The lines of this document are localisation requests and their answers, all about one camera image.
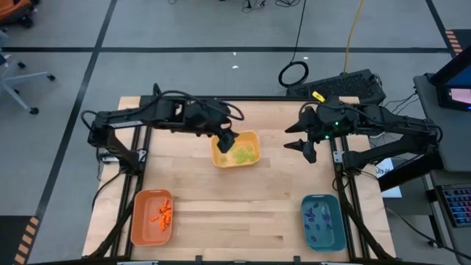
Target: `white paper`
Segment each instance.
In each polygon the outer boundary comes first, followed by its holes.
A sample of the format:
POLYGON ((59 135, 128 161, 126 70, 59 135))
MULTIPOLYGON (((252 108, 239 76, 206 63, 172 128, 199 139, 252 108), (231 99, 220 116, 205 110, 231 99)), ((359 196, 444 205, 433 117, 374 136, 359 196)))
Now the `white paper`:
MULTIPOLYGON (((394 168, 392 165, 391 158, 387 158, 378 165, 376 165, 376 177, 380 178, 387 172, 391 171, 394 168)), ((402 198, 403 195, 400 193, 399 187, 390 188, 387 191, 383 191, 383 198, 402 198)))

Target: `computer monitor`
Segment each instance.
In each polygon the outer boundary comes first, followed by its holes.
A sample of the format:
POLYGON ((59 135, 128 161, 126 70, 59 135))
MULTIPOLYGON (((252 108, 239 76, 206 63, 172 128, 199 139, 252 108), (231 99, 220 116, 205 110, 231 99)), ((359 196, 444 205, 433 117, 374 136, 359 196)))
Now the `computer monitor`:
POLYGON ((471 48, 453 58, 430 81, 441 107, 471 111, 471 48))

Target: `wooden tabletop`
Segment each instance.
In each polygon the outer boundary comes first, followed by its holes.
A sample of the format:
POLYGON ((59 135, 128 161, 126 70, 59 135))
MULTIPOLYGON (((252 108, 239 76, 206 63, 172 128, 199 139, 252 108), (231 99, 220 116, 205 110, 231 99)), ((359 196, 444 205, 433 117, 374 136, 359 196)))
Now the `wooden tabletop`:
MULTIPOLYGON (((139 97, 122 97, 119 109, 137 107, 139 97)), ((355 102, 356 98, 343 99, 355 102)), ((347 250, 315 252, 305 243, 300 206, 309 194, 332 194, 333 162, 328 141, 316 145, 317 162, 309 164, 300 152, 283 144, 305 139, 304 133, 286 134, 297 121, 302 102, 233 102, 246 116, 234 121, 235 131, 258 134, 261 159, 254 166, 219 169, 213 165, 210 139, 192 134, 153 130, 143 189, 167 189, 174 197, 171 239, 159 247, 136 247, 133 260, 193 261, 348 261, 347 250)), ((133 129, 116 135, 130 147, 133 129)), ((351 150, 369 148, 366 136, 347 137, 351 150)), ((100 185, 118 171, 106 165, 100 185)), ((375 173, 373 166, 366 172, 375 173)), ((365 225, 395 256, 389 224, 377 180, 356 177, 365 225)), ((99 195, 91 217, 84 255, 93 252, 116 222, 124 178, 99 195)), ((352 223, 355 252, 361 256, 358 231, 352 223)), ((125 225, 119 253, 124 253, 125 225)))

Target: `blue bowl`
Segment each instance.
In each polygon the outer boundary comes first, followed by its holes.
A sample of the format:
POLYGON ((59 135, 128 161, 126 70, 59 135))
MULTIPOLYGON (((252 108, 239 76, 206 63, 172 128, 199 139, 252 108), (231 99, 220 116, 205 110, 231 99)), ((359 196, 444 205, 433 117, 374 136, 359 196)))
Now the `blue bowl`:
POLYGON ((345 248, 344 223, 339 200, 332 195, 308 195, 301 202, 302 225, 308 246, 316 251, 345 248))

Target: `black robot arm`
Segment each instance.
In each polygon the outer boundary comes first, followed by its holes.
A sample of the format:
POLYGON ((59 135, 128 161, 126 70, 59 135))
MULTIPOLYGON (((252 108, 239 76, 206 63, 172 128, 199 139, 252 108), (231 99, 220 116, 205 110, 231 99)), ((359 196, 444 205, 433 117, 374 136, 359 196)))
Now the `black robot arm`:
POLYGON ((430 154, 436 152, 441 130, 432 121, 392 114, 377 105, 350 105, 331 97, 324 103, 306 102, 300 110, 299 121, 287 133, 306 132, 308 140, 285 144, 286 148, 301 151, 310 162, 316 162, 314 143, 350 135, 378 135, 383 132, 402 134, 395 142, 364 152, 349 151, 341 156, 345 171, 363 169, 368 163, 379 163, 384 158, 411 152, 430 154), (317 104, 315 111, 309 104, 317 104))
POLYGON ((88 143, 94 147, 105 148, 118 158, 121 170, 128 174, 138 174, 142 170, 140 163, 142 154, 126 148, 116 137, 116 129, 146 125, 159 130, 194 133, 196 136, 217 135, 219 137, 217 146, 225 153, 229 151, 235 137, 238 136, 230 129, 232 121, 229 117, 244 120, 242 112, 227 102, 198 99, 180 91, 159 93, 150 103, 142 107, 94 114, 96 116, 90 126, 88 143), (163 97, 168 93, 179 93, 184 97, 182 99, 163 97), (231 115, 229 106, 234 107, 240 117, 231 115))

